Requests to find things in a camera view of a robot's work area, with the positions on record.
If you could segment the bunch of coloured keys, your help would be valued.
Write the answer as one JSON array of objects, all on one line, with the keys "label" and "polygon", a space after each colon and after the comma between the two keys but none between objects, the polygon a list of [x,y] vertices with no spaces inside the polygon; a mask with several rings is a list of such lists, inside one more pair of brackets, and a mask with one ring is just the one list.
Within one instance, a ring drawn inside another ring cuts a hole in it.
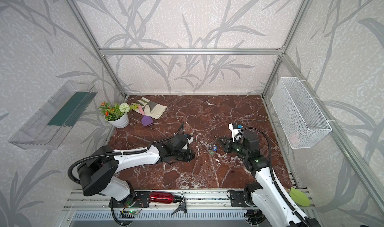
[{"label": "bunch of coloured keys", "polygon": [[213,146],[210,148],[210,154],[213,155],[214,153],[216,153],[218,150],[218,147],[217,146]]}]

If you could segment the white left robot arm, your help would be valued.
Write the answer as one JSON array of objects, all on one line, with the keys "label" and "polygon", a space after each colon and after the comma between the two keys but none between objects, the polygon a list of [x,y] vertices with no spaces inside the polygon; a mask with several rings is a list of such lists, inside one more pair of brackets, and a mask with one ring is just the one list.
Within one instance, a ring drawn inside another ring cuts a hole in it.
[{"label": "white left robot arm", "polygon": [[134,199],[136,193],[132,185],[115,174],[142,165],[190,162],[195,158],[193,150],[189,148],[193,140],[191,135],[177,134],[164,142],[135,150],[113,150],[103,146],[90,157],[71,165],[68,174],[82,186],[84,196],[101,194],[116,201]]}]

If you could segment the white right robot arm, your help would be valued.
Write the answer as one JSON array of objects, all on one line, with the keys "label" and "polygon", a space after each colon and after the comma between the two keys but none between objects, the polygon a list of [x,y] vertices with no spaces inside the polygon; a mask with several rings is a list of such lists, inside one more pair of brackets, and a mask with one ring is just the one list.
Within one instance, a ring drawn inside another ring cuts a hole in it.
[{"label": "white right robot arm", "polygon": [[309,218],[292,200],[275,175],[269,137],[262,133],[269,148],[269,158],[260,151],[256,128],[232,130],[233,137],[218,138],[226,153],[236,153],[255,182],[244,188],[244,202],[257,207],[273,227],[319,227],[315,218]]}]

